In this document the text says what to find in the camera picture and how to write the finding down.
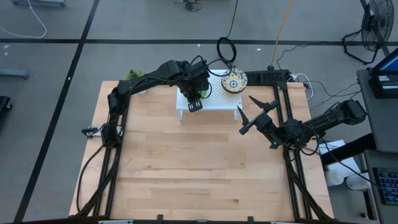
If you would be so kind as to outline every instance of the decorative plate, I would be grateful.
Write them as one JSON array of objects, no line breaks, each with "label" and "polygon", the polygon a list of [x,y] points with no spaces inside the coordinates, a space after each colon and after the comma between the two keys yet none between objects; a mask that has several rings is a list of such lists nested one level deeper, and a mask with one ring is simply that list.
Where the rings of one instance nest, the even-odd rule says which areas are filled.
[{"label": "decorative plate", "polygon": [[228,93],[240,93],[248,85],[248,77],[246,74],[237,68],[233,68],[232,72],[221,79],[221,85]]}]

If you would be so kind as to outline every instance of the green plant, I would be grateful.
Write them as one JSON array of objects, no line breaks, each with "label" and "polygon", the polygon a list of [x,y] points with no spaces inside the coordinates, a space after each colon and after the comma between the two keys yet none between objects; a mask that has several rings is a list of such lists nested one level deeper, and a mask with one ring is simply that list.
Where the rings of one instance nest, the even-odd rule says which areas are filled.
[{"label": "green plant", "polygon": [[145,75],[143,71],[134,71],[133,69],[130,70],[130,73],[126,75],[126,80],[133,80],[135,78],[141,77]]}]

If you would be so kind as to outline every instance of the monitor screen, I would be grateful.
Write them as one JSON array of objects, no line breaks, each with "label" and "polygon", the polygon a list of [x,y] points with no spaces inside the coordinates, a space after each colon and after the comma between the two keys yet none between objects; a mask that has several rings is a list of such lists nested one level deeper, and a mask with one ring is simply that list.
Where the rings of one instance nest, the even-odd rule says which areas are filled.
[{"label": "monitor screen", "polygon": [[385,62],[385,60],[383,60],[380,63],[380,70],[384,70],[384,71],[392,71],[392,72],[398,72],[398,54],[396,53],[397,51],[395,50],[388,61]]}]

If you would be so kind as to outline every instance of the wooden table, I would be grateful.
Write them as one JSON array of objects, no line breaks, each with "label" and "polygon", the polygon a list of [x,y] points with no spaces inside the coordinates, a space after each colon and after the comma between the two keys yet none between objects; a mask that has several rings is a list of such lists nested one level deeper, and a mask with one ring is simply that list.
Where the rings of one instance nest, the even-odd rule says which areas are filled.
[{"label": "wooden table", "polygon": [[[106,96],[117,84],[102,83],[93,125],[106,122]],[[302,83],[288,83],[288,87],[294,118],[310,119]],[[249,119],[261,109],[248,95],[264,102],[274,100],[272,87],[247,87],[243,110]],[[286,119],[282,92],[280,97]],[[165,220],[245,221],[248,216],[255,221],[294,220],[281,147],[269,149],[269,141],[255,128],[240,135],[242,122],[234,121],[232,111],[186,112],[181,122],[175,104],[176,87],[157,86],[145,95],[132,96],[111,218],[154,220],[163,214]],[[278,125],[276,110],[269,116]],[[87,141],[82,165],[100,145],[101,138]],[[98,186],[104,151],[84,173],[81,206]],[[319,156],[303,155],[302,162],[309,192],[332,217]],[[107,194],[105,190],[100,214]],[[76,213],[75,200],[76,192],[71,215]],[[298,200],[304,217],[301,194]]]}]

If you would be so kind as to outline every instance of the white pegboard stand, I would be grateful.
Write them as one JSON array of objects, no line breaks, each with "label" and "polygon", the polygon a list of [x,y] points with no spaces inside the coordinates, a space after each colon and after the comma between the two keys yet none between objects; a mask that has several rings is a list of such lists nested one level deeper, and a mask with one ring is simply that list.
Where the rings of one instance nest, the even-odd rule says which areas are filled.
[{"label": "white pegboard stand", "polygon": [[[222,75],[226,70],[212,70],[213,73]],[[210,74],[208,81],[213,87],[211,95],[207,99],[201,99],[203,110],[233,110],[234,119],[237,121],[239,119],[239,111],[237,106],[243,107],[242,104],[242,94],[241,93],[228,93],[221,86],[221,77]],[[180,121],[183,118],[183,111],[188,110],[188,100],[177,88],[177,104],[175,109],[177,110],[178,117]]]}]

